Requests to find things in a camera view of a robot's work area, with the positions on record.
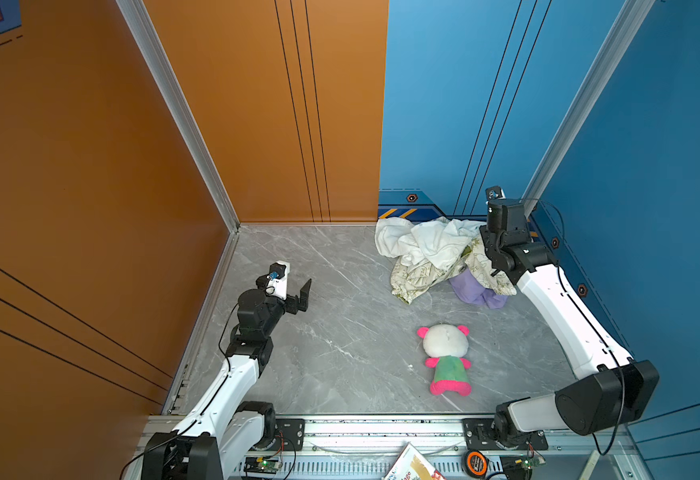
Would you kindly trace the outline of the purple t-shirt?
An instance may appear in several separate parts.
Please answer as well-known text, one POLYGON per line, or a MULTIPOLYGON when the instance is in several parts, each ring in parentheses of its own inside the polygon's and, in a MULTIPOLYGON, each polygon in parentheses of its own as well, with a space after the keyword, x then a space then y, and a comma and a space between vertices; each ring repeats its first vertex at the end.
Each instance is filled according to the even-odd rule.
POLYGON ((506 295, 498 294, 491 288, 483 286, 469 269, 450 278, 449 283, 456 296, 467 304, 501 309, 505 307, 508 300, 506 295))

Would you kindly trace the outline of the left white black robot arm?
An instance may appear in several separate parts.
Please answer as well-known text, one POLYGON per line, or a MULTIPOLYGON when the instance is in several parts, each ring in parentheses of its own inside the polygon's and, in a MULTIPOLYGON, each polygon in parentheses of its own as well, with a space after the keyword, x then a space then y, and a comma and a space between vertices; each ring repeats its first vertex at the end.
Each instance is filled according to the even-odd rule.
POLYGON ((274 406, 244 397, 271 359, 278 322, 308 309, 312 282, 290 295, 289 273, 289 263, 275 262, 239 296, 221 370, 184 419, 151 437, 139 457, 142 479, 228 479, 250 450, 278 440, 274 406))

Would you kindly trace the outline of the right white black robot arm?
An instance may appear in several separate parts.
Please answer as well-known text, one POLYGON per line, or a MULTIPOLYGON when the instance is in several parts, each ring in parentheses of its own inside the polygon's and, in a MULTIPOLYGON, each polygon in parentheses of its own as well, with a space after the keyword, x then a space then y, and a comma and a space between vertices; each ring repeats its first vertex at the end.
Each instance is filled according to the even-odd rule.
POLYGON ((487 207, 480 232, 493 269, 506 274, 542 314, 576 377, 554 393, 499 405, 495 440, 510 449, 544 430, 590 436, 641 419, 660 381, 657 368, 635 360, 601 325, 552 250, 533 240, 521 201, 499 196, 487 207))

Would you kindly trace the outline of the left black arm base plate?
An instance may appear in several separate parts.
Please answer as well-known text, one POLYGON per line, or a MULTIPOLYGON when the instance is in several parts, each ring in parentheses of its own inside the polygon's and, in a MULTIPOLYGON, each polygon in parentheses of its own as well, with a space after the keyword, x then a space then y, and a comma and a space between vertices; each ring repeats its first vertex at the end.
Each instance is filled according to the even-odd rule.
POLYGON ((305 420, 276 417, 266 420, 262 438, 254 444, 253 451, 275 452, 285 448, 300 452, 304 447, 305 420))

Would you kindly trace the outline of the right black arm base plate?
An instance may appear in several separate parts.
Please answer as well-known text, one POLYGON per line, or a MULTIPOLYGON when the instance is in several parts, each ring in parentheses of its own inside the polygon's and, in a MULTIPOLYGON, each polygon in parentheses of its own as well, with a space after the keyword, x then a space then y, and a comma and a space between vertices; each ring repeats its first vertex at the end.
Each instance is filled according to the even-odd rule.
POLYGON ((547 451, 549 449, 549 443, 543 431, 512 434, 502 440, 493 419, 469 417, 463 419, 461 423, 466 447, 469 450, 547 451))

